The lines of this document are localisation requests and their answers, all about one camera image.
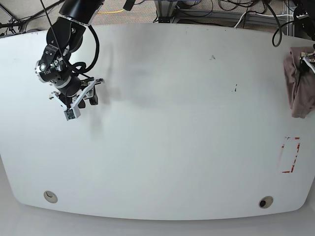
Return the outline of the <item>mauve T-shirt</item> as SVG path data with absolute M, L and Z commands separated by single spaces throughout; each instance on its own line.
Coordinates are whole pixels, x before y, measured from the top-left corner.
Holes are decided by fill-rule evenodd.
M 312 52 L 312 47 L 291 47 L 283 60 L 288 103 L 294 118 L 305 118 L 315 110 L 315 73 L 300 60 L 302 53 Z

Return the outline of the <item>white power strip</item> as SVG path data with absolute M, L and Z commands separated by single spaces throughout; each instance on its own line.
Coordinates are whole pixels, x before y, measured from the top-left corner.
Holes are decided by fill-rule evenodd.
M 296 9 L 296 11 L 294 11 L 294 16 L 297 18 L 305 18 L 308 17 L 312 20 L 315 19 L 315 10 L 314 9 L 309 9 L 309 11 L 305 11 L 305 10 L 301 10 L 301 9 Z

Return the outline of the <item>black tripod on floor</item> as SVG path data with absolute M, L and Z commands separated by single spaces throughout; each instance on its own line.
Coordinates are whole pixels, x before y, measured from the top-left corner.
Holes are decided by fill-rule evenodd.
M 5 36 L 12 36 L 16 34 L 23 34 L 26 32 L 27 25 L 40 17 L 43 16 L 45 11 L 49 12 L 50 10 L 54 9 L 55 7 L 62 4 L 64 0 L 59 0 L 49 6 L 46 6 L 45 9 L 40 10 L 39 12 L 36 12 L 30 16 L 17 18 L 13 13 L 11 13 L 3 4 L 0 4 L 0 11 L 4 12 L 6 15 L 8 15 L 9 20 L 7 23 L 1 23 L 0 29 L 5 29 L 4 32 L 0 33 L 1 37 Z

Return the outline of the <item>red tape rectangle marker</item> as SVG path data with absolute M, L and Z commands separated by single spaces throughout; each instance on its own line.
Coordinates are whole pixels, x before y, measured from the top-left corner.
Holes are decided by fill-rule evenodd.
M 281 173 L 289 174 L 293 172 L 300 143 L 300 137 L 285 137 L 279 158 L 279 170 Z

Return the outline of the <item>aluminium frame stand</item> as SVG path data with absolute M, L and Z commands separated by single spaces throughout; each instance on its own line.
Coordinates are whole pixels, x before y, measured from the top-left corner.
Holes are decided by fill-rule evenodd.
M 179 13 L 176 11 L 178 2 L 178 0 L 155 0 L 157 16 L 153 23 L 178 23 L 180 21 Z

